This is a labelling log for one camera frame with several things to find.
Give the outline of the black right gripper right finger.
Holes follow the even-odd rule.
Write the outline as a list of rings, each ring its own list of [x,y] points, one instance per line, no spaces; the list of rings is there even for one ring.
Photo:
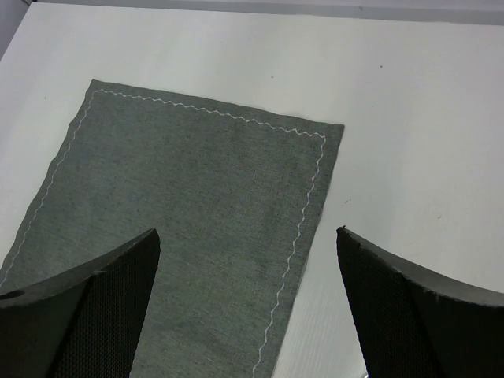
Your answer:
[[[348,228],[337,255],[370,377],[501,377],[503,295],[394,255]]]

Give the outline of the grey cloth napkin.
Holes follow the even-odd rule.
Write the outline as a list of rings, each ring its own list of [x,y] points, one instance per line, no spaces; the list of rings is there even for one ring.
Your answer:
[[[270,377],[341,124],[92,80],[1,269],[11,291],[149,228],[134,377]]]

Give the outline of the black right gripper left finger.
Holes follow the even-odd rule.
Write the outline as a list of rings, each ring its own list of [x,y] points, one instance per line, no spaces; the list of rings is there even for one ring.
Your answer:
[[[150,229],[1,296],[3,377],[127,377],[161,253]]]

